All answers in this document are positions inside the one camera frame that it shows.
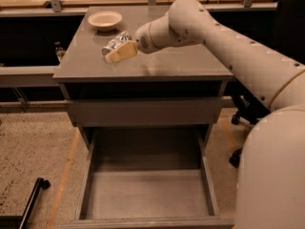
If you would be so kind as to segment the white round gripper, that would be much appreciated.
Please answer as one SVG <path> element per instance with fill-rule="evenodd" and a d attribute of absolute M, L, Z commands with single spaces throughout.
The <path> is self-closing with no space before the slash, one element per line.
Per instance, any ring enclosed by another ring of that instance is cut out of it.
<path fill-rule="evenodd" d="M 108 63 L 115 63 L 136 56 L 138 50 L 143 53 L 157 52 L 150 36 L 150 24 L 145 24 L 135 32 L 135 41 L 126 41 L 105 56 Z"/>

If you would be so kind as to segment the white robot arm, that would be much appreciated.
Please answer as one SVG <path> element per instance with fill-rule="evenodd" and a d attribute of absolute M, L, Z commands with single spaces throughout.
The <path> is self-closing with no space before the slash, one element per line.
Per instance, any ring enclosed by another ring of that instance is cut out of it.
<path fill-rule="evenodd" d="M 176 0 L 109 62 L 191 43 L 205 46 L 269 110 L 249 132 L 237 180 L 236 229 L 305 229 L 305 67 L 217 22 L 197 0 Z"/>

